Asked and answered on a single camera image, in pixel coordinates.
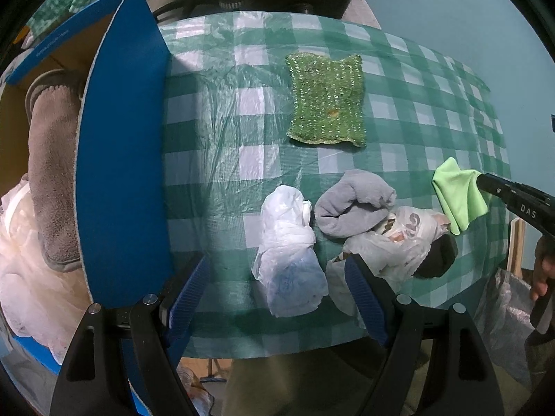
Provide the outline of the person's right hand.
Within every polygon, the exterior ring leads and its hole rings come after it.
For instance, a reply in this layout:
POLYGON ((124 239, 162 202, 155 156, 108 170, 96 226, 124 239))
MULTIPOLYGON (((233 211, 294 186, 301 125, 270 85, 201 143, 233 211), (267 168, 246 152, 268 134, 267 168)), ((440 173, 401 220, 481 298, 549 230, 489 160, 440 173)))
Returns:
POLYGON ((547 293, 547 280, 554 278, 555 255, 554 239, 540 237, 534 253, 531 299, 535 302, 547 293))

